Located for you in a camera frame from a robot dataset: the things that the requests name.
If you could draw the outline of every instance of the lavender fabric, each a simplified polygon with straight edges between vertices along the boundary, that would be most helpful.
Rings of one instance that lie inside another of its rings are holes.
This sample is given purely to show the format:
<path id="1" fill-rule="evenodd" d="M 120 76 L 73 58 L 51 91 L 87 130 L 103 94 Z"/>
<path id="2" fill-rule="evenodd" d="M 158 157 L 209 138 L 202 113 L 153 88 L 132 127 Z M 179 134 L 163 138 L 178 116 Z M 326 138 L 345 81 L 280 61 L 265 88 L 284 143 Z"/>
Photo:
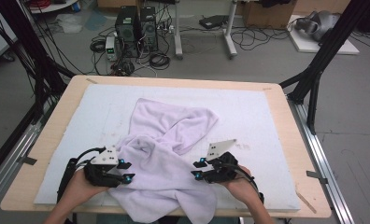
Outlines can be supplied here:
<path id="1" fill-rule="evenodd" d="M 117 145 L 118 158 L 133 165 L 133 182 L 111 189 L 133 221 L 149 223 L 181 207 L 192 223 L 207 224 L 217 199 L 206 182 L 194 180 L 180 155 L 202 139 L 218 117 L 208 109 L 139 99 L 130 132 Z"/>

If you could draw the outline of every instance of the person's arm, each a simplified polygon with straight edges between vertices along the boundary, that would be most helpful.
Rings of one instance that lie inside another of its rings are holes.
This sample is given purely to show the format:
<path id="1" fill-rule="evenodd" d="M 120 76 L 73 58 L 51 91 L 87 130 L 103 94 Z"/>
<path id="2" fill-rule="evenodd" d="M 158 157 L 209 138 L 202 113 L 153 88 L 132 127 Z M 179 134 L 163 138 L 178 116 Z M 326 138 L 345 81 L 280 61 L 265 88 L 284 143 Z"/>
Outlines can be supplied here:
<path id="1" fill-rule="evenodd" d="M 250 175 L 250 171 L 246 167 L 240 167 Z M 238 178 L 221 184 L 226 187 L 236 199 L 247 206 L 256 224 L 274 223 L 273 219 L 264 208 L 258 193 L 245 178 Z"/>
<path id="2" fill-rule="evenodd" d="M 63 224 L 74 208 L 107 189 L 107 187 L 96 187 L 90 184 L 85 178 L 83 169 L 76 171 L 69 181 L 63 197 L 50 212 L 44 224 Z"/>

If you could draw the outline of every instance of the white board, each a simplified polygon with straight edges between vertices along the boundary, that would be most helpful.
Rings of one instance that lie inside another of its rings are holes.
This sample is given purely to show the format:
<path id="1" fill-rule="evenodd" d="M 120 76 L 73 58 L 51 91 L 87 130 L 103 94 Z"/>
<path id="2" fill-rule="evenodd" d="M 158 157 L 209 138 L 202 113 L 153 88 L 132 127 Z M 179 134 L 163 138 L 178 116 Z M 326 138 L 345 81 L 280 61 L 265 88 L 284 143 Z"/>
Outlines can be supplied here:
<path id="1" fill-rule="evenodd" d="M 301 16 L 292 15 L 290 18 L 290 22 L 295 21 L 296 19 L 301 18 Z M 302 30 L 295 30 L 294 28 L 295 22 L 293 23 L 292 27 L 288 28 L 290 32 L 290 37 L 292 43 L 296 47 L 299 52 L 308 52 L 308 53 L 315 53 L 319 51 L 320 46 L 319 43 L 316 42 L 310 35 L 306 34 Z M 360 53 L 356 47 L 354 47 L 350 41 L 346 40 L 345 44 L 343 44 L 342 48 L 337 52 L 338 54 L 358 54 Z"/>
<path id="2" fill-rule="evenodd" d="M 56 202 L 56 191 L 71 157 L 77 157 L 92 147 L 115 145 L 128 134 L 130 117 L 139 98 L 212 110 L 218 115 L 219 121 L 205 138 L 182 156 L 184 160 L 192 164 L 206 156 L 209 143 L 236 139 L 235 147 L 230 152 L 239 164 L 252 171 L 260 191 L 265 195 L 266 208 L 280 212 L 300 209 L 263 91 L 99 84 L 90 85 L 85 91 L 51 158 L 35 203 Z M 224 187 L 214 185 L 214 189 L 218 195 L 218 208 L 246 209 Z M 107 193 L 95 196 L 88 204 L 118 205 Z"/>

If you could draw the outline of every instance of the computer tower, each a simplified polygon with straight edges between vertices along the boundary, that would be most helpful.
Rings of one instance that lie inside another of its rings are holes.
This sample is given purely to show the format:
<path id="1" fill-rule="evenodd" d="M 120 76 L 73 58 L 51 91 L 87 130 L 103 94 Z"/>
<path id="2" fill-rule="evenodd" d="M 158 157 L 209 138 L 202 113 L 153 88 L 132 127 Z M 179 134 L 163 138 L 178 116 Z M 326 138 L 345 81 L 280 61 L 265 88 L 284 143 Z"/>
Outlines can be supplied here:
<path id="1" fill-rule="evenodd" d="M 115 22 L 118 38 L 124 42 L 137 42 L 141 38 L 141 24 L 136 6 L 121 7 Z"/>
<path id="2" fill-rule="evenodd" d="M 158 50 L 158 34 L 156 32 L 155 7 L 142 7 L 140 9 L 142 35 L 144 36 L 144 49 Z"/>

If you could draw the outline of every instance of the cardboard box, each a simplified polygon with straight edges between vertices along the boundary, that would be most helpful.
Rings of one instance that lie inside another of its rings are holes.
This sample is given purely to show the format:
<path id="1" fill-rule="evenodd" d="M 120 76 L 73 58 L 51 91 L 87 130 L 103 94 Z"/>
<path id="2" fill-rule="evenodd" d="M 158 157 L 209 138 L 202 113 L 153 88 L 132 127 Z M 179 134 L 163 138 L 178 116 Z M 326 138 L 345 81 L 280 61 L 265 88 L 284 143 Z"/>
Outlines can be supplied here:
<path id="1" fill-rule="evenodd" d="M 310 15 L 313 11 L 343 13 L 350 0 L 298 0 L 293 10 L 294 15 Z"/>
<path id="2" fill-rule="evenodd" d="M 98 7 L 103 8 L 119 8 L 122 6 L 138 6 L 142 4 L 142 0 L 97 0 Z"/>
<path id="3" fill-rule="evenodd" d="M 249 27 L 287 29 L 288 22 L 295 9 L 297 0 L 289 4 L 262 7 L 261 4 L 248 2 L 243 11 L 244 24 Z"/>

